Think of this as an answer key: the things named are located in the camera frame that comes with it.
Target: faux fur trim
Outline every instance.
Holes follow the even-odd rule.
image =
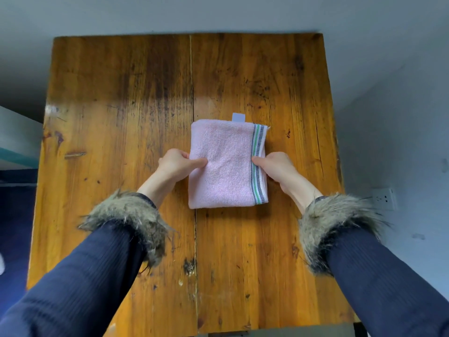
[[[332,275],[326,250],[332,247],[335,233],[351,226],[363,226],[379,238],[379,229],[385,222],[368,201],[336,194],[310,204],[299,224],[300,242],[311,272]]]
[[[119,225],[134,228],[146,249],[150,267],[157,266],[165,255],[165,237],[171,228],[162,220],[157,209],[142,198],[117,190],[98,204],[78,227],[94,231],[111,219]]]

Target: wooden tabletop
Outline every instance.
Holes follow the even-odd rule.
[[[136,190],[168,149],[189,151],[194,120],[233,112],[270,126],[267,153],[288,153],[324,194],[343,191],[321,34],[55,39],[28,287],[86,237],[76,226],[95,204]],[[195,211],[179,182],[160,209],[176,230],[167,255],[138,275],[108,334],[352,322],[335,281],[307,270],[295,204],[272,181],[268,198]]]

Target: table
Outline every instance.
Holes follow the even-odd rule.
[[[267,153],[288,153],[324,194],[344,191],[321,34],[56,38],[28,287],[86,237],[76,227],[95,204],[136,190],[169,148],[189,151],[194,120],[233,112],[269,125]],[[160,209],[176,230],[167,255],[138,275],[107,335],[352,322],[336,282],[307,270],[294,203],[272,181],[268,198],[195,211],[179,182]]]

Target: power socket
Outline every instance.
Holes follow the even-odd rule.
[[[373,207],[381,210],[396,210],[396,199],[391,188],[371,189]]]

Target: person's left hand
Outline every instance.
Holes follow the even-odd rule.
[[[207,164],[206,158],[189,159],[188,153],[179,149],[170,149],[159,158],[159,167],[153,175],[138,189],[138,193],[147,196],[159,208],[177,181],[186,178],[196,168]]]

